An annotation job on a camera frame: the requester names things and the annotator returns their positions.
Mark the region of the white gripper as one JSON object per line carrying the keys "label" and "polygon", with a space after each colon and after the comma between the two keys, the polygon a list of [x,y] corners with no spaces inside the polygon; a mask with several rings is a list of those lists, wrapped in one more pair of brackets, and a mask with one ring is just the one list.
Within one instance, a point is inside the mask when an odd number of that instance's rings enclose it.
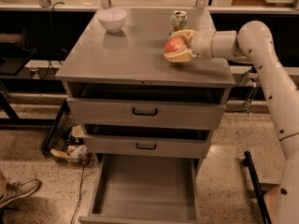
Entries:
{"label": "white gripper", "polygon": [[185,49],[180,52],[166,53],[164,57],[170,63],[186,63],[193,58],[199,60],[211,60],[212,41],[215,32],[213,30],[201,30],[195,32],[192,29],[179,30],[170,35],[171,38],[181,37],[187,46],[191,45],[191,49]]}

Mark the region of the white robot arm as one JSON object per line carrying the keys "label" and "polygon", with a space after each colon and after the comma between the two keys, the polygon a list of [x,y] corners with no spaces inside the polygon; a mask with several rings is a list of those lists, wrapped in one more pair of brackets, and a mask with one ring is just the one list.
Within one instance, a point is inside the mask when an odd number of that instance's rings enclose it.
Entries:
{"label": "white robot arm", "polygon": [[250,21],[239,31],[179,30],[165,43],[164,57],[170,63],[223,58],[253,65],[286,158],[275,223],[298,224],[299,90],[278,59],[269,28]]}

